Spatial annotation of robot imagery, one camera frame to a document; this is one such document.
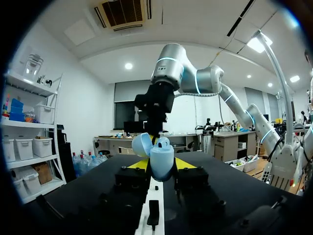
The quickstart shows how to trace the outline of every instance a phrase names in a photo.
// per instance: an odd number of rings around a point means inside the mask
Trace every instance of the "desk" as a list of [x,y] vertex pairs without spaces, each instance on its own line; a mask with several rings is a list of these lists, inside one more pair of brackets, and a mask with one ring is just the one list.
[[[174,151],[177,152],[179,149],[187,149],[187,146],[190,142],[194,141],[195,145],[193,150],[198,150],[199,140],[198,135],[196,134],[177,134],[177,135],[170,135],[170,136],[163,136],[167,137],[170,140],[171,145],[174,148]],[[95,154],[97,153],[96,148],[94,146],[94,142],[98,141],[100,146],[99,150],[109,150],[111,155],[118,154],[118,147],[124,148],[132,148],[132,141],[133,138],[115,138],[115,137],[94,137],[93,138],[93,148]]]
[[[239,149],[238,142],[245,142],[246,148]],[[255,155],[255,131],[219,132],[214,135],[214,145],[215,158],[223,162],[239,159],[247,155]]]
[[[203,166],[209,174],[212,190],[220,199],[226,201],[224,216],[209,220],[202,228],[206,233],[200,234],[208,234],[207,231],[216,234],[215,232],[225,225],[234,223],[259,206],[273,205],[281,195],[286,197],[289,206],[301,200],[299,196],[265,184],[203,152],[180,153],[175,156],[195,166]],[[121,166],[132,165],[140,160],[142,158],[137,155],[117,155],[84,176],[45,195],[45,198],[61,214],[77,213],[79,206],[91,208],[98,204],[101,193],[108,193],[111,190],[115,183],[114,174]],[[240,182],[240,190],[237,188],[238,182]],[[165,234],[193,234],[189,230],[184,208],[177,201],[173,178],[163,183],[163,190]],[[51,225],[51,220],[38,207],[36,201],[25,206],[34,214],[34,219],[39,221],[40,225],[46,224],[50,231],[53,228],[58,229]]]

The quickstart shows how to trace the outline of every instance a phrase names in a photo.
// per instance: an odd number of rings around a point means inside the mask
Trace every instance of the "white shelf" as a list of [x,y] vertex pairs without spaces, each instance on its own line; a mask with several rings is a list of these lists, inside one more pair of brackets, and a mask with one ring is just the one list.
[[48,157],[44,157],[44,158],[40,158],[40,157],[34,155],[34,158],[32,158],[32,159],[28,159],[28,160],[19,160],[18,159],[17,161],[7,163],[7,168],[8,169],[13,169],[13,168],[17,168],[17,167],[26,166],[26,165],[42,163],[42,162],[46,162],[46,161],[49,161],[49,160],[52,160],[52,159],[56,159],[57,157],[58,157],[57,154],[51,155],[51,156],[48,156]]
[[5,74],[5,77],[7,85],[25,92],[29,92],[43,97],[57,94],[57,92],[53,91],[51,88],[45,87],[44,85],[41,85],[36,81],[31,81],[30,79],[23,77],[22,75],[14,71],[9,71],[7,74]]
[[41,185],[41,190],[40,192],[37,192],[33,195],[30,195],[26,198],[22,198],[23,203],[28,203],[31,202],[32,200],[35,200],[36,197],[38,197],[39,195],[45,195],[55,189],[57,189],[58,187],[62,186],[64,184],[64,182],[58,178],[53,178],[51,181]]
[[31,123],[31,122],[25,122],[25,121],[12,121],[12,120],[5,120],[5,119],[2,119],[1,125],[30,127],[30,128],[54,128],[53,124]]
[[246,148],[238,148],[238,152],[239,151],[242,151],[242,150],[245,150]]

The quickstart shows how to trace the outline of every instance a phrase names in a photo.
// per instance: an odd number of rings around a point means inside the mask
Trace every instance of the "blue box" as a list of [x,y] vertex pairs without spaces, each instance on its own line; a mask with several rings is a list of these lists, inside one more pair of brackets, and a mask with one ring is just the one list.
[[23,103],[18,101],[17,99],[12,99],[12,103],[11,103],[11,107],[16,107],[16,108],[19,108],[19,109],[23,109]]
[[12,121],[25,121],[24,120],[24,114],[10,113],[9,120],[12,120]]
[[22,112],[23,112],[23,108],[11,106],[11,112],[10,113],[21,114]]

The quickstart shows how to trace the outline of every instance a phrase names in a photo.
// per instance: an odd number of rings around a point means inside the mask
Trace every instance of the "ceiling vent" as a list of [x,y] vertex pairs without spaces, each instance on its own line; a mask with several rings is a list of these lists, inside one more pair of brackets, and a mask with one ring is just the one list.
[[107,0],[94,8],[102,26],[114,31],[142,26],[144,0]]

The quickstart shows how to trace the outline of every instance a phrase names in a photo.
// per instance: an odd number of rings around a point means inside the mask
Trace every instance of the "robotic arm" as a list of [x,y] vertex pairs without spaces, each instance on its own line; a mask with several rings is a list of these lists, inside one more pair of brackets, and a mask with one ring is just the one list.
[[166,45],[156,63],[148,92],[137,95],[135,99],[135,105],[147,112],[146,131],[159,137],[158,132],[166,121],[165,113],[170,113],[172,109],[174,91],[179,91],[180,95],[194,96],[219,94],[244,128],[255,125],[257,136],[270,153],[270,173],[273,175],[271,184],[288,190],[290,185],[297,183],[299,174],[301,176],[302,168],[307,164],[306,158],[312,158],[313,146],[309,143],[313,142],[313,125],[304,137],[306,144],[303,147],[300,143],[283,144],[255,104],[246,109],[242,107],[234,92],[221,82],[223,75],[224,71],[218,66],[197,70],[188,60],[186,50],[181,45]]

